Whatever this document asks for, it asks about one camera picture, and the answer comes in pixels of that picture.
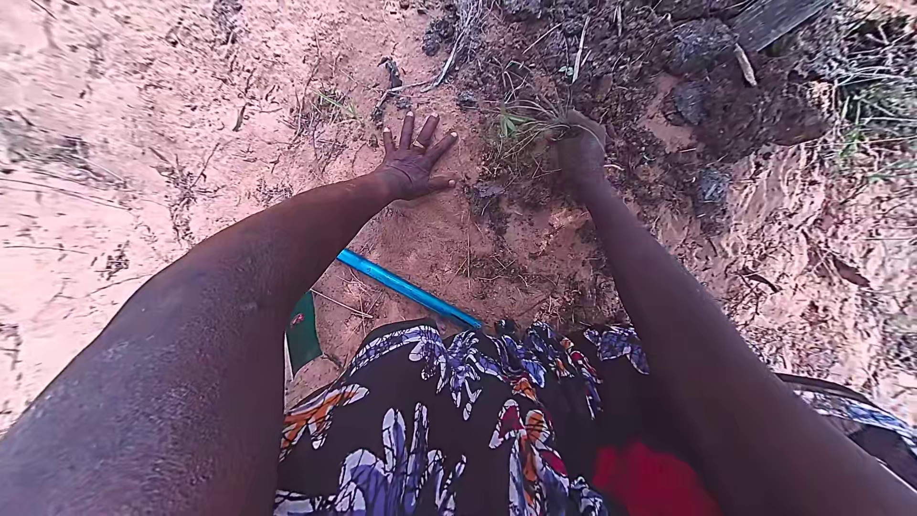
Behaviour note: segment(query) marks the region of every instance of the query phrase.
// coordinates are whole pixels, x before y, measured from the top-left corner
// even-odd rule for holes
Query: blue stick
[[[397,275],[378,266],[377,264],[374,264],[366,258],[363,258],[350,249],[341,251],[337,258],[344,264],[350,265],[351,267],[362,272],[364,275],[367,275],[379,283],[382,283],[383,285],[394,290],[395,292],[398,292],[399,294],[413,299],[414,301],[424,305],[427,308],[430,308],[441,316],[450,317],[463,325],[471,326],[471,328],[480,328],[483,326],[479,320],[474,319],[467,313],[453,307],[439,297],[428,294],[420,287],[404,281]]]

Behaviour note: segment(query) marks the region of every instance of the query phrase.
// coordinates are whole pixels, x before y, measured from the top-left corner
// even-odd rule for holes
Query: green fabric
[[[322,348],[318,345],[318,334],[315,332],[315,302],[312,299],[312,291],[306,292],[305,296],[296,302],[293,313],[290,314],[286,334],[290,365],[295,375],[296,371],[322,354]]]

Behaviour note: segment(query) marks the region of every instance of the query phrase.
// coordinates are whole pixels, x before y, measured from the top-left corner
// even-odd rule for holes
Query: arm
[[[276,488],[282,335],[296,300],[396,198],[454,182],[383,132],[372,174],[295,196],[153,276],[0,442],[2,514],[263,514]]]
[[[738,514],[917,514],[917,496],[796,399],[749,350],[706,290],[605,180],[605,131],[558,145],[590,211],[652,377],[704,461],[717,498]]]

